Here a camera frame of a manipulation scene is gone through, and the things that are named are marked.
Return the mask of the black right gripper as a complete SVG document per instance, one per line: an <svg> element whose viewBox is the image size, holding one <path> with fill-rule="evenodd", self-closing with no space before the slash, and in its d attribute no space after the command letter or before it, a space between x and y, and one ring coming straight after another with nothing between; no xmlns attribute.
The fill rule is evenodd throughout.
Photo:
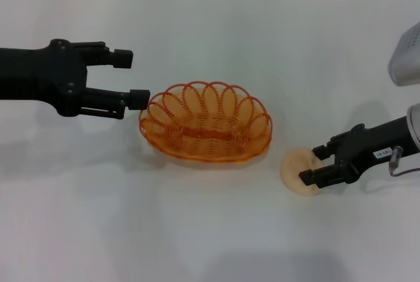
<svg viewBox="0 0 420 282"><path fill-rule="evenodd" d="M365 128L361 123L352 130L330 138L326 145L312 149L320 160L335 156L335 164L299 173L306 186L325 188L336 184L356 182L369 168L388 162L392 155L388 149L403 149L402 155L410 155L410 132L406 117Z"/></svg>

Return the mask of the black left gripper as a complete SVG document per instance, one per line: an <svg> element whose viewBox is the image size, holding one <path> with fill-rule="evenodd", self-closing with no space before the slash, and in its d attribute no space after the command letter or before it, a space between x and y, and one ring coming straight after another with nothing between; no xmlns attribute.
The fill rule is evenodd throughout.
<svg viewBox="0 0 420 282"><path fill-rule="evenodd" d="M1 49L1 99L36 100L59 115L123 119L125 110L146 110L149 90L107 91L86 87L87 66L131 68L131 50L106 43L53 39L43 49Z"/></svg>

